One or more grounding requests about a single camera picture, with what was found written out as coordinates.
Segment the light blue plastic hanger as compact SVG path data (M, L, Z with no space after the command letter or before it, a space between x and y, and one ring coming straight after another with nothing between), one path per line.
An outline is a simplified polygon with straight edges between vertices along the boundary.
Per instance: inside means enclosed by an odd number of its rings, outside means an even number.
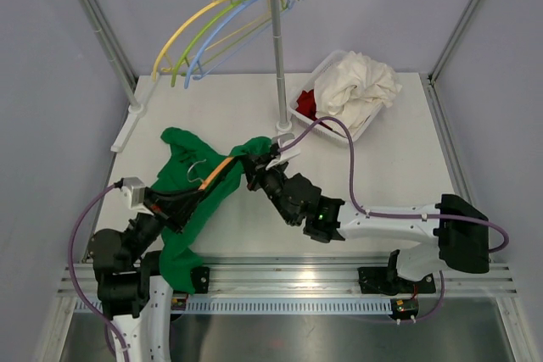
M252 39L272 26L272 21L302 0L233 0L212 17L186 46L172 71L172 84L183 78L187 89L213 73Z

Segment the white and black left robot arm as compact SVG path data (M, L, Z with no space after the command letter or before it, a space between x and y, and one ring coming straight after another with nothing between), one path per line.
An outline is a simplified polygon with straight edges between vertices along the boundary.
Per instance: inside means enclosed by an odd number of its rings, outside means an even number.
M124 231L103 229L92 236L98 300L117 330L117 360L168 361L171 303L183 272L169 263L159 266L159 252L148 248L163 230L182 231L204 194L197 188L156 192L139 181L121 192L137 215Z

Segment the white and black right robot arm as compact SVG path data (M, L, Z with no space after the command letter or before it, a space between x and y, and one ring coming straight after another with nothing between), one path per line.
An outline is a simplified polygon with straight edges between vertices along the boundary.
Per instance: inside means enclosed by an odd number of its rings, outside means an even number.
M385 266L360 268L364 293L422 292L425 279L435 272L482 275L490 270L490 222L455 194L444 194L430 205L363 209L324 196L301 174L287 176L286 165L272 164L268 154L246 156L242 165L248 189L263 190L283 221L302 227L314 241L376 237L414 242L412 248L392 251Z

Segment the beige t shirt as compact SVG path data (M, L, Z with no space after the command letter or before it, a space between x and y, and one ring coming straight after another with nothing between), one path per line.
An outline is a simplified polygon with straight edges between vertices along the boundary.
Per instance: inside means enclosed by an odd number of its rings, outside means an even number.
M401 89L390 66L350 51L315 79L316 117L334 117L355 134L376 109L391 107Z

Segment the lime green hanger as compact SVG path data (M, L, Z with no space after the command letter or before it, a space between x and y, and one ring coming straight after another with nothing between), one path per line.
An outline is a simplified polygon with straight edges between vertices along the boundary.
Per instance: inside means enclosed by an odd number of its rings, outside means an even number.
M245 9L259 1L266 1L266 11L249 23L232 31L230 34L216 39L216 36ZM215 58L218 58L228 49L232 57L237 51L249 44L254 36L258 36L268 26L272 25L274 17L280 17L282 13L290 10L295 3L301 0L212 0L207 6L187 19L166 42L157 56L152 76L158 78L158 73L171 74L171 86L176 84L176 79L184 78L184 86L188 86L192 79L199 80L210 74L223 64L209 66ZM191 29L193 25L203 23L200 30L194 34L194 38L187 44L181 57L174 63L168 54L170 48L179 36Z

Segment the orange hanger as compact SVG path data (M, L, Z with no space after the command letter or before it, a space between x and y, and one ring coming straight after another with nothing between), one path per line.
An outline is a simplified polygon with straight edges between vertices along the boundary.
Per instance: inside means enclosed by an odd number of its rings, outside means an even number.
M187 179L188 179L188 181L191 182L191 183L194 183L196 181L200 181L200 184L199 184L198 187L188 189L188 191L190 193L194 193L194 192L211 192L211 190L212 190L211 186L212 186L213 182L217 179L217 177L227 168L228 165L230 165L230 164L235 165L234 157L229 156L229 157L226 157L224 160L222 160L221 163L219 165L217 165L205 179L202 179L202 178L190 179L189 176L190 176L193 168L196 167L198 164L202 164L202 163L204 163L204 160L196 161L194 164L192 164L188 168L188 171L187 171Z

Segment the green t shirt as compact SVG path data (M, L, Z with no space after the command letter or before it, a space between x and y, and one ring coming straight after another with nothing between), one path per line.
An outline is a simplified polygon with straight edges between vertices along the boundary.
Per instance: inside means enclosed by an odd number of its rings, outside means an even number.
M173 290L195 294L191 272L202 266L203 260L191 245L221 203L239 188L244 174L240 158L269 153L271 139L254 137L227 155L218 153L192 132L175 127L165 129L161 140L169 146L171 156L152 190L173 194L161 208L177 225L161 233L164 246L160 274Z

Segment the red t shirt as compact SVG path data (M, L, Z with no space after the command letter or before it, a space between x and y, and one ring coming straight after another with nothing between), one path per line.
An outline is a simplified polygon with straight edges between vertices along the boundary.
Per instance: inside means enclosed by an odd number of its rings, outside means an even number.
M317 120L316 117L316 99L314 90L302 90L295 101L295 113L299 118L305 118L309 124Z

